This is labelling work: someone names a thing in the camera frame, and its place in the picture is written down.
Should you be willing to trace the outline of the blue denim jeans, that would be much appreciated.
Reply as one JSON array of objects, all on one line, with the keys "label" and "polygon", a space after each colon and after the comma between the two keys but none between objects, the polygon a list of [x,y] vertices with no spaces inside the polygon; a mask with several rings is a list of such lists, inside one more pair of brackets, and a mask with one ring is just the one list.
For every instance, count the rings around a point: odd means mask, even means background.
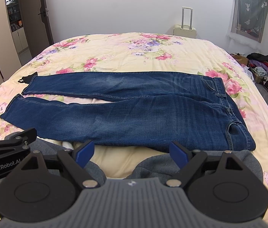
[{"label": "blue denim jeans", "polygon": [[177,72],[35,76],[1,119],[39,137],[103,146],[256,149],[221,78]]}]

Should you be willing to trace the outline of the dark brown bedroom door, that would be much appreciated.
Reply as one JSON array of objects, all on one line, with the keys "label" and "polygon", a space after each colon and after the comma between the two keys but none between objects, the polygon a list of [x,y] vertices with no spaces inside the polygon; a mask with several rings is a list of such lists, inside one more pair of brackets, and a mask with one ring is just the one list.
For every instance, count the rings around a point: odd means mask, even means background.
[{"label": "dark brown bedroom door", "polygon": [[46,0],[19,0],[28,47],[32,57],[54,43]]}]

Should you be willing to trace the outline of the small black cloth item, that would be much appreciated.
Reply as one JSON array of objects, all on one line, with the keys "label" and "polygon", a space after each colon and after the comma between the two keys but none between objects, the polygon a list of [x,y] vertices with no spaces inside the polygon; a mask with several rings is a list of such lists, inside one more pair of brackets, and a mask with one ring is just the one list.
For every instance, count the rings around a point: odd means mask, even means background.
[{"label": "small black cloth item", "polygon": [[25,83],[25,84],[29,84],[31,82],[31,80],[35,77],[38,76],[38,72],[34,72],[31,75],[28,76],[24,76],[22,77],[20,80],[18,80],[19,83]]}]

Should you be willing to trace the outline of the grey hooded sweatshirt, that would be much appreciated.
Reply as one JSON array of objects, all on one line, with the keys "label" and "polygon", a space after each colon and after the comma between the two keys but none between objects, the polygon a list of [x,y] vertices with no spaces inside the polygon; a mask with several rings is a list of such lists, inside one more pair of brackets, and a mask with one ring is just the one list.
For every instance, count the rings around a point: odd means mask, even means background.
[{"label": "grey hooded sweatshirt", "polygon": [[[36,139],[30,144],[31,150],[39,150],[43,155],[53,155],[58,151],[62,151],[63,147],[47,142],[41,139]],[[258,160],[247,150],[235,151],[234,154],[243,162],[255,176],[263,182],[263,171]],[[107,180],[105,173],[93,162],[88,162],[84,168],[86,172],[92,176],[101,186]],[[149,157],[140,162],[131,172],[128,179],[145,179],[158,178],[162,184],[171,179],[180,168],[172,160],[169,154],[161,154]]]}]

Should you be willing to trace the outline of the pile of clothes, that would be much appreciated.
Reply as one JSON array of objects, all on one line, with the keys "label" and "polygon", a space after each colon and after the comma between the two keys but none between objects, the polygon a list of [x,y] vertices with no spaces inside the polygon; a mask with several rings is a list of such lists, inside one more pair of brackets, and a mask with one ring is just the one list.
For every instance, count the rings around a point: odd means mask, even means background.
[{"label": "pile of clothes", "polygon": [[255,83],[263,86],[263,82],[268,76],[268,55],[252,53],[246,57],[240,54],[231,54],[231,56],[244,68],[247,74],[250,74]]}]

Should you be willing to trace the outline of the floral yellow bed quilt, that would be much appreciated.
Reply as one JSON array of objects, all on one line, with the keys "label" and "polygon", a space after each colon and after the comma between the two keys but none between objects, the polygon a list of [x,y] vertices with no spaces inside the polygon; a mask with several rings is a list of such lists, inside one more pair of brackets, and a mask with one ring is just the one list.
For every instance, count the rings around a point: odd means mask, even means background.
[{"label": "floral yellow bed quilt", "polygon": [[[212,42],[153,33],[76,36],[47,47],[0,85],[0,115],[25,84],[19,80],[72,72],[165,71],[219,77],[252,135],[268,188],[268,105],[243,68]],[[268,209],[264,216],[268,223]]]}]

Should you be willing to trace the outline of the cream hard-shell suitcase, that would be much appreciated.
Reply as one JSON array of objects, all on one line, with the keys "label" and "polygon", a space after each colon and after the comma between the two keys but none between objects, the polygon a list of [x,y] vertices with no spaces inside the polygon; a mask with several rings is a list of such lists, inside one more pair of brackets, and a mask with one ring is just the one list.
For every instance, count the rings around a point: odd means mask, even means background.
[{"label": "cream hard-shell suitcase", "polygon": [[[190,12],[189,24],[185,25],[185,10]],[[193,27],[193,8],[182,7],[182,20],[181,24],[175,24],[173,28],[174,36],[181,36],[185,38],[195,39],[197,36],[196,29]]]}]

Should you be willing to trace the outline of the green patterned window curtain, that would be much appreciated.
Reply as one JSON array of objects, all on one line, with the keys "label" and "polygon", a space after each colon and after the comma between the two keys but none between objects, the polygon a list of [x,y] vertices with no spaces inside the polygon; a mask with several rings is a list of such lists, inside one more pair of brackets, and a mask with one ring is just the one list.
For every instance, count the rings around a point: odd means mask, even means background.
[{"label": "green patterned window curtain", "polygon": [[268,0],[235,0],[231,32],[262,41]]}]

